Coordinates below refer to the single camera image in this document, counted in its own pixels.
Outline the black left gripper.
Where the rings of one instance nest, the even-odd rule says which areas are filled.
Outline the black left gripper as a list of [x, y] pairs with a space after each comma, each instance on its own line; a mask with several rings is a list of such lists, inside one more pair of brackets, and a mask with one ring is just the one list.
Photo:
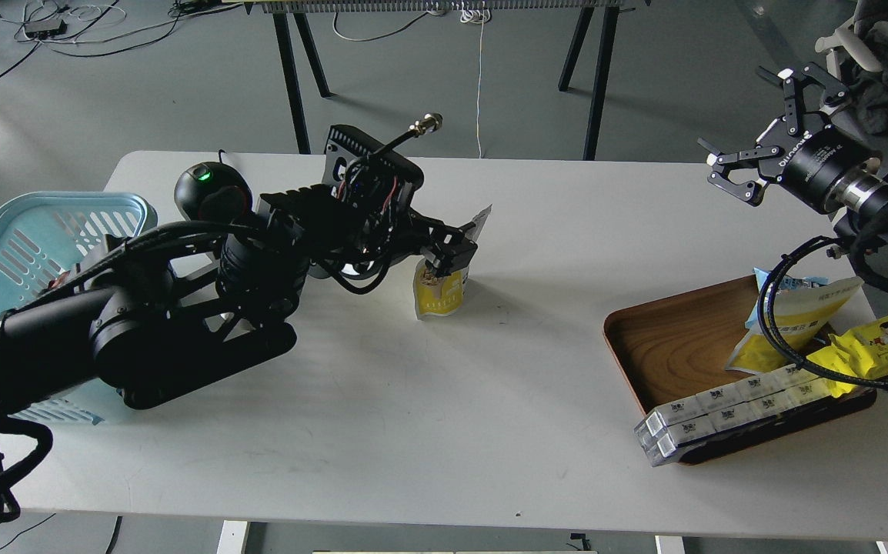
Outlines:
[[454, 228], [444, 222], [408, 212], [394, 227], [394, 264], [411, 255], [424, 258], [424, 268], [435, 278], [443, 278], [471, 263], [478, 249], [472, 237], [476, 223]]

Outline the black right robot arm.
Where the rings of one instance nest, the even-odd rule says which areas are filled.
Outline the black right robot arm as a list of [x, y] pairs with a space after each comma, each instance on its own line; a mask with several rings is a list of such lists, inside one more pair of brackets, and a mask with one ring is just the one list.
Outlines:
[[835, 231], [855, 273], [888, 293], [888, 173], [883, 156], [835, 126], [831, 115], [851, 102], [847, 85], [813, 62], [757, 75], [779, 88], [784, 112], [750, 149], [724, 153], [700, 138], [709, 152], [709, 182], [757, 206], [777, 185], [821, 215], [843, 213]]

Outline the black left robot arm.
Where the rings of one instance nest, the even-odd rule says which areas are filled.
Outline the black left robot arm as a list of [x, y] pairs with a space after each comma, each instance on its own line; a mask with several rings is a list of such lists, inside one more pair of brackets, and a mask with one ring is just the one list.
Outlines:
[[0, 209], [0, 525], [21, 515], [15, 485], [48, 455], [46, 424], [23, 410], [99, 379], [124, 406], [156, 407], [286, 354], [308, 277], [365, 295], [412, 255], [433, 278], [457, 275], [478, 245], [412, 209], [423, 173], [397, 152], [440, 129], [429, 113], [381, 143], [331, 127], [318, 185], [254, 195], [222, 160], [179, 176], [182, 221], [117, 231], [95, 221], [85, 255], [59, 266], [45, 225], [23, 223], [62, 196], [26, 194]]

